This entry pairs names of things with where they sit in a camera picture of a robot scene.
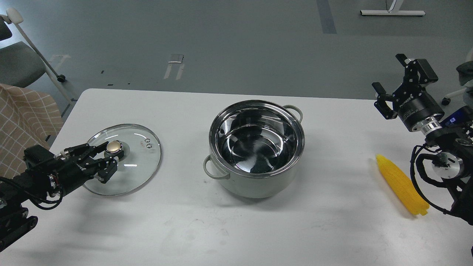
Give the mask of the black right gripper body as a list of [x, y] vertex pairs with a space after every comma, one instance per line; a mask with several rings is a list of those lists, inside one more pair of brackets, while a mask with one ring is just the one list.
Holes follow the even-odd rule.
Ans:
[[392, 94], [392, 118], [400, 118], [410, 132], [419, 131], [417, 124], [429, 118], [440, 120], [443, 109], [426, 90], [400, 90]]

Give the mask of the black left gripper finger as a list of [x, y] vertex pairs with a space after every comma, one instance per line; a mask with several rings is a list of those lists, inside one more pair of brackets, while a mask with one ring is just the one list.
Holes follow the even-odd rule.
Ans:
[[103, 153], [108, 145], [108, 141], [99, 144], [98, 146], [91, 146], [88, 143], [66, 148], [61, 151], [61, 158], [68, 159], [70, 157], [78, 156], [78, 160], [84, 160], [87, 157], [95, 157], [99, 153]]
[[96, 160], [96, 179], [102, 183], [106, 184], [117, 171], [118, 168], [118, 157], [106, 157]]

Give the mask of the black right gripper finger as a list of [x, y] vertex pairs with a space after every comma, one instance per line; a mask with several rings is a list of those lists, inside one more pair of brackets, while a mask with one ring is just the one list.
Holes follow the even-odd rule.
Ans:
[[410, 59], [405, 54], [396, 54], [404, 68], [404, 76], [396, 93], [420, 93], [426, 86], [438, 82], [439, 78], [426, 59]]
[[387, 102], [398, 103], [399, 98], [391, 94], [387, 94], [384, 87], [379, 82], [373, 82], [372, 87], [377, 93], [377, 99], [374, 103], [375, 108], [386, 120], [397, 118], [397, 111], [394, 111], [392, 108], [390, 108]]

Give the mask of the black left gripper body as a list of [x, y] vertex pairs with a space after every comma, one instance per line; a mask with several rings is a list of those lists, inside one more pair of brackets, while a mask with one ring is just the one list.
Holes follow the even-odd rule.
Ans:
[[99, 172], [98, 166], [87, 168], [85, 164], [78, 164], [73, 158], [62, 160], [53, 158], [52, 175], [59, 191], [68, 195], [81, 187], [86, 181], [91, 180]]

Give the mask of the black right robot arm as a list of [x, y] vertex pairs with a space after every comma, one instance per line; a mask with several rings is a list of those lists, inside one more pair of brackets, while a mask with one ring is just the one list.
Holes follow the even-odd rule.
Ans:
[[[423, 145], [413, 148], [409, 161], [409, 175], [419, 197], [443, 214], [472, 225], [472, 104], [445, 117], [441, 105], [426, 90], [439, 79], [428, 61], [405, 54], [395, 57], [404, 69], [403, 81], [392, 94], [373, 82], [377, 96], [374, 106], [386, 120], [400, 118], [408, 131], [421, 132], [425, 137]], [[447, 189], [453, 198], [451, 208], [444, 209], [427, 199], [416, 176]]]

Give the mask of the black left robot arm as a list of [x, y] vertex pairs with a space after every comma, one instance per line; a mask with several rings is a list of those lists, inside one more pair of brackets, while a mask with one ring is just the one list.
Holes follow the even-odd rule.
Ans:
[[82, 144], [54, 155], [35, 145], [24, 151], [26, 170], [11, 179], [1, 177], [0, 248], [6, 249], [37, 225], [37, 216], [29, 216], [23, 202], [31, 201], [37, 208], [52, 210], [88, 180], [107, 183], [125, 157], [119, 141], [98, 146]]

